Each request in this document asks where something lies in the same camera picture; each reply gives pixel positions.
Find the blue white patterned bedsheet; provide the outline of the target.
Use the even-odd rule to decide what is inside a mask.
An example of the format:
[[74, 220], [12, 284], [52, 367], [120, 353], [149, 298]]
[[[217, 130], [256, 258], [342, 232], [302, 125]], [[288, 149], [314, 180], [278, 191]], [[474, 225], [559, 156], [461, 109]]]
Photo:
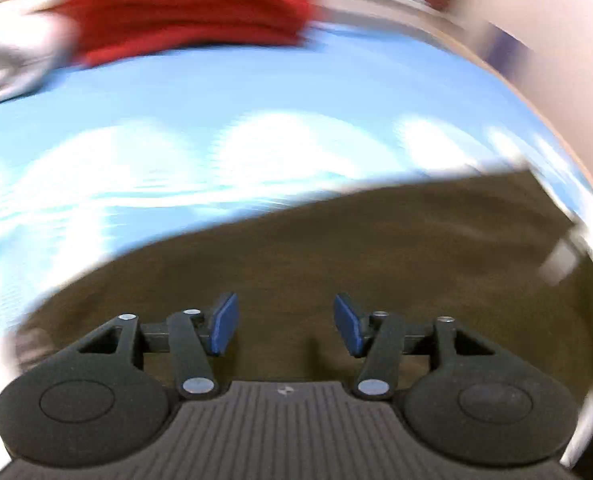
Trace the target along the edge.
[[141, 244], [363, 184], [532, 169], [593, 226], [593, 189], [495, 76], [396, 32], [173, 50], [62, 70], [0, 104], [0, 330]]

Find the white folded blanket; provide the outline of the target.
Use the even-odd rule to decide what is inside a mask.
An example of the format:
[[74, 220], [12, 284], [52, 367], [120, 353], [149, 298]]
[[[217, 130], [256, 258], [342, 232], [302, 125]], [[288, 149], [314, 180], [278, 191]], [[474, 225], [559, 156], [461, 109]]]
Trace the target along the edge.
[[0, 14], [0, 103], [39, 88], [76, 39], [76, 25], [57, 13]]

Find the red folded blanket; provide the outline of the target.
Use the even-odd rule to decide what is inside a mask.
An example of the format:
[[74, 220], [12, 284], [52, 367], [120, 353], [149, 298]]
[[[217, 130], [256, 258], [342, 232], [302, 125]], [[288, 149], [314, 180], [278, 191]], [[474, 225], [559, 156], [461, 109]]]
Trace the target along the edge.
[[294, 46], [313, 18], [311, 0], [63, 0], [86, 66], [195, 44]]

